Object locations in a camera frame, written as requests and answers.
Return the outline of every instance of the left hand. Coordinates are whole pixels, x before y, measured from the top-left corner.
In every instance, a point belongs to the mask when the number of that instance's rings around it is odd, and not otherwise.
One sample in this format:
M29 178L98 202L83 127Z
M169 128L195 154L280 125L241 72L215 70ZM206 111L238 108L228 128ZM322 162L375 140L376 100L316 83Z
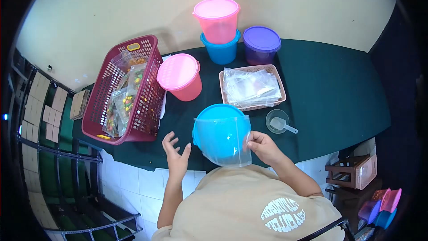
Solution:
M173 182L178 182L181 184L183 178L187 171L187 162L189 160L190 150L192 145L188 143L183 151L183 154L180 155L178 151L180 147L174 148L174 144L179 141L178 138L171 140L174 137L174 131L168 133L162 141L162 147L167 154L168 168L169 168L169 178Z

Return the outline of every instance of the blue lid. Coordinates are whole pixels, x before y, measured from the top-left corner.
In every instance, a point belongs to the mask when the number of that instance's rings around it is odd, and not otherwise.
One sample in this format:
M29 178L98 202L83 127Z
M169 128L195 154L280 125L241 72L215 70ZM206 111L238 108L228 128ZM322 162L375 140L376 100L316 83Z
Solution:
M254 51L275 52L281 48L281 38L272 29L253 26L243 32L243 42Z
M202 110L196 118L192 131L193 143L209 159L229 158L237 152L236 147L242 147L244 137L250 130L248 117L241 110L228 104L214 104Z
M239 32L238 29L236 29L236 35L235 38L230 41L229 43L226 44L212 44L210 42L208 42L208 40L205 38L204 33L201 34L201 41L205 46L209 46L210 48L216 48L216 49L223 49L223 48L227 48L230 47L232 45L234 45L236 42L238 42L238 40L241 38L241 32Z

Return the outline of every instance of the measuring scoop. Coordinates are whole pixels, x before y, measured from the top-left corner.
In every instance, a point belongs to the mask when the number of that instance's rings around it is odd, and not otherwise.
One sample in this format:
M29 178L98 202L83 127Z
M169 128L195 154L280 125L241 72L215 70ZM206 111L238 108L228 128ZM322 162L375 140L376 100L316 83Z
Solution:
M275 129L279 130L279 131L282 130L282 129L286 129L288 131L291 131L294 134L297 133L297 129L295 129L295 128L291 127L291 126L288 126L287 122L284 119L279 118L279 117L272 118L272 120L270 121L269 125L271 127L274 127Z

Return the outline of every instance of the blue plastic container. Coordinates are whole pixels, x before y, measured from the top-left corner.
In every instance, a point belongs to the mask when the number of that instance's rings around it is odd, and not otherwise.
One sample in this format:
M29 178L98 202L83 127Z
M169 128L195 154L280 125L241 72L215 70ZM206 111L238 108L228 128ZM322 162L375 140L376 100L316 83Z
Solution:
M236 45L241 37L241 32L236 29L235 38L226 44L211 44L205 38L204 33L201 34L201 41L207 47L208 55L216 64L229 64L236 57Z
M394 212L392 212L392 213L384 210L377 215L377 217L373 223L376 226L380 226L380 227L386 229L389 227L389 225L393 221L396 213L397 213L397 209L395 209Z
M251 150L247 147L250 131L249 117L238 108L214 104L195 118L193 144L219 166L247 166L251 164Z

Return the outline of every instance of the perforated basket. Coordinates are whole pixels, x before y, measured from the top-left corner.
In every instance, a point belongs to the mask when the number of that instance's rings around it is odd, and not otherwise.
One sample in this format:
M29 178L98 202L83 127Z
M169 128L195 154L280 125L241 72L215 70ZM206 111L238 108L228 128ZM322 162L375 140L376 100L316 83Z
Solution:
M107 102L119 81L128 71L115 66L111 60L121 51L131 51L133 56L145 57L147 67L142 83L135 95L134 108L129 115L128 126L122 137L110 138L102 131L106 118ZM146 35L114 46L104 59L97 80L83 114L82 132L98 141L119 145L123 142L151 142L158 135L159 116L165 90L156 81L163 60L158 50L158 39Z

